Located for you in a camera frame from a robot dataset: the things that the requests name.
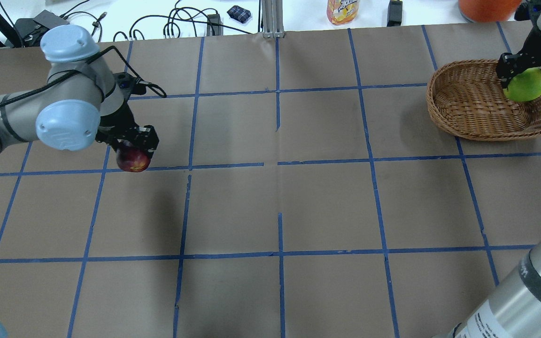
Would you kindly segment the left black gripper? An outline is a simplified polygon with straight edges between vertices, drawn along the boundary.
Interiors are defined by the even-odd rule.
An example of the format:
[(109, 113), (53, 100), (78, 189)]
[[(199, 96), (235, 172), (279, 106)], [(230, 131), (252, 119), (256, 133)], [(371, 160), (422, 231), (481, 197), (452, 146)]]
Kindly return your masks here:
[(152, 158), (159, 144), (156, 130), (152, 125), (140, 126), (135, 122), (128, 100), (131, 95), (146, 94), (148, 89), (160, 95), (160, 86), (126, 71), (114, 73), (112, 78), (114, 86), (101, 104), (102, 116), (95, 141), (107, 144), (114, 151), (126, 141)]

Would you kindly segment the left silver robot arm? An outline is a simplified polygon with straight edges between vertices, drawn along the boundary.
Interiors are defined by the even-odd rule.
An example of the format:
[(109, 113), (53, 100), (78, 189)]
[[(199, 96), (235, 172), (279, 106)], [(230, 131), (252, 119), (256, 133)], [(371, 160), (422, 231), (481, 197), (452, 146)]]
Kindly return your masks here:
[(164, 90), (144, 81), (132, 67), (113, 73), (104, 55), (118, 49), (101, 50), (81, 26), (49, 30), (40, 48), (51, 64), (47, 83), (0, 95), (0, 154), (13, 144), (36, 140), (62, 151), (104, 143), (116, 153), (122, 171), (148, 169), (159, 138), (154, 126), (135, 122), (128, 100), (148, 89), (165, 98)]

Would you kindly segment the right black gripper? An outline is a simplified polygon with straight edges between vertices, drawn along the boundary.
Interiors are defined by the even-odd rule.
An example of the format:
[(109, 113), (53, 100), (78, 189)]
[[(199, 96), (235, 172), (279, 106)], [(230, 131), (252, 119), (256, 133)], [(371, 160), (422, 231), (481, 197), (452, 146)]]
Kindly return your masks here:
[(541, 30), (538, 28), (532, 28), (519, 52), (503, 53), (495, 71), (502, 89), (506, 89), (514, 77), (532, 68), (541, 70)]

